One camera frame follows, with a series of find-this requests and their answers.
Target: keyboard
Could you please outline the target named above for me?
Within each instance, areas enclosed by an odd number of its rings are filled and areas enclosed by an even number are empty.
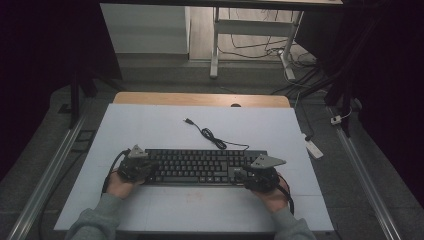
[[[182,150],[145,149],[149,159],[158,161],[159,168],[147,178],[148,185],[230,186],[242,185],[234,176],[244,171],[263,150]]]

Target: metal stand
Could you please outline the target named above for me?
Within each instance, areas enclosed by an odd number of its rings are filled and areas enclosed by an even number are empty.
[[[295,80],[293,70],[290,67],[288,59],[290,48],[293,44],[294,37],[296,36],[299,27],[300,19],[303,12],[295,12],[297,16],[294,22],[259,22],[259,21],[245,21],[245,20],[227,20],[219,19],[219,7],[215,8],[214,17],[214,38],[211,58],[210,78],[215,79],[218,77],[218,35],[219,34],[235,34],[235,35],[251,35],[251,36],[276,36],[288,37],[286,46],[284,47],[283,54],[280,59],[283,63],[284,70],[288,80]]]

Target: floor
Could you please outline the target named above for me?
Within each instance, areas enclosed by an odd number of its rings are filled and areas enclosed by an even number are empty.
[[[261,51],[263,49],[249,54],[261,54]],[[296,93],[299,88],[284,80],[281,63],[278,61],[224,61],[220,63],[218,79],[211,80],[209,79],[209,64],[200,60],[208,59],[208,57],[201,57],[199,54],[198,59],[187,62],[178,59],[152,59],[119,55],[118,60],[124,79],[115,82],[128,91],[290,95],[292,106],[296,106],[296,114],[302,131],[313,135],[312,140],[325,155],[319,161],[311,159],[311,163],[337,232],[320,233],[316,235],[317,238],[387,239],[340,142],[337,128],[329,123],[330,117],[333,116],[333,113],[338,112],[338,108],[325,106],[323,97],[327,89],[322,89],[302,101],[296,101]],[[309,69],[295,68],[294,71],[296,76],[300,78]],[[319,81],[319,76],[312,81]],[[95,98],[91,99],[92,107],[81,129],[81,133],[83,133],[81,136],[92,134],[98,129],[108,104],[113,101],[113,97],[117,93],[115,89],[102,81],[96,80],[95,84],[99,92]],[[60,109],[63,106],[66,109],[66,105],[69,105],[69,103],[69,87],[60,89],[51,96],[50,110],[43,123],[22,152],[16,165],[0,183],[0,239],[7,238],[67,132],[70,116],[67,111]],[[378,193],[393,217],[402,239],[424,239],[424,210],[400,179],[388,159],[362,129],[361,123],[357,119],[360,108],[356,106],[354,109],[350,116],[351,140],[355,143],[357,151],[371,175]],[[84,162],[86,154],[84,149],[86,147],[89,147],[89,142],[75,142],[72,145],[73,151],[67,155],[63,169],[59,174],[64,178],[58,182],[58,188],[52,194],[46,206],[42,222],[40,218],[37,218],[28,229],[27,239],[64,238],[65,233],[56,232],[53,227]],[[78,151],[83,152],[79,158]],[[65,174],[66,169],[71,166],[70,171]],[[255,237],[257,236],[250,236],[252,239],[269,239],[269,236]],[[182,238],[196,239],[198,236],[143,235],[139,237],[123,232],[119,232],[117,236],[117,239]],[[228,239],[241,238],[246,239],[248,236],[228,237]]]
[[[213,19],[215,10],[205,7],[191,7],[190,59],[210,60],[213,45]],[[221,8],[220,19],[291,22],[291,11]],[[272,51],[285,46],[285,37],[246,36],[220,34],[218,47],[220,60],[279,61]],[[293,53],[306,51],[298,45]]]

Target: wooden edge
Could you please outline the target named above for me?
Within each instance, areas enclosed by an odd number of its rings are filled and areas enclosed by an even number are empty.
[[[218,107],[231,107],[233,104],[238,104],[241,107],[290,108],[289,100],[285,96],[237,94],[119,92],[113,103]]]

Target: white table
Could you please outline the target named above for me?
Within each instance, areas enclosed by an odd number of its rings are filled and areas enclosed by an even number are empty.
[[[55,230],[69,229],[84,209],[97,205],[104,178],[122,150],[135,144],[216,149],[184,118],[223,140],[285,159],[288,163],[277,170],[291,186],[295,217],[305,218],[312,231],[333,230],[293,109],[137,104],[109,105]],[[273,232],[259,199],[236,187],[140,186],[125,200],[120,214],[118,230],[131,232]]]

